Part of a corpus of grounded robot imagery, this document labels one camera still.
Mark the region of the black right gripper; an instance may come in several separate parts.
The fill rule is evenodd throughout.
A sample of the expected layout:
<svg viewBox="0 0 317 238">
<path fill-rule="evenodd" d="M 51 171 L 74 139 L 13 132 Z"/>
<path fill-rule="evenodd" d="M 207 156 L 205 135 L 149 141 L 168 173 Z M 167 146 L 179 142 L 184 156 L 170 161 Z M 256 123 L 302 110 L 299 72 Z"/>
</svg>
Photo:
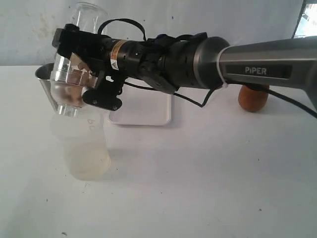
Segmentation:
<svg viewBox="0 0 317 238">
<path fill-rule="evenodd" d="M 123 44 L 123 40 L 82 31 L 74 24 L 57 28 L 52 41 L 58 55 L 69 60 L 75 55 L 94 76 L 103 74 L 103 78 L 110 76 L 115 82 L 124 81 L 124 71 L 112 66 L 118 63 L 117 56 Z"/>
</svg>

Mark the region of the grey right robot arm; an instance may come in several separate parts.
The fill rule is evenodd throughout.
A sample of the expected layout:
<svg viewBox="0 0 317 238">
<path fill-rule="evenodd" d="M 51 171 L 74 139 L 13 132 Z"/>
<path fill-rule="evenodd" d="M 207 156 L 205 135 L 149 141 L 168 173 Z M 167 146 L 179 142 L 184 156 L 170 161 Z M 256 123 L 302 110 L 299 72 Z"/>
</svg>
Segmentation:
<svg viewBox="0 0 317 238">
<path fill-rule="evenodd" d="M 110 111 L 121 107 L 119 95 L 129 77 L 166 94 L 223 84 L 297 88 L 317 103 L 316 37 L 240 46 L 206 33 L 128 41 L 67 24 L 56 30 L 52 45 L 62 57 L 77 55 L 97 78 L 96 85 L 80 93 L 83 102 Z"/>
</svg>

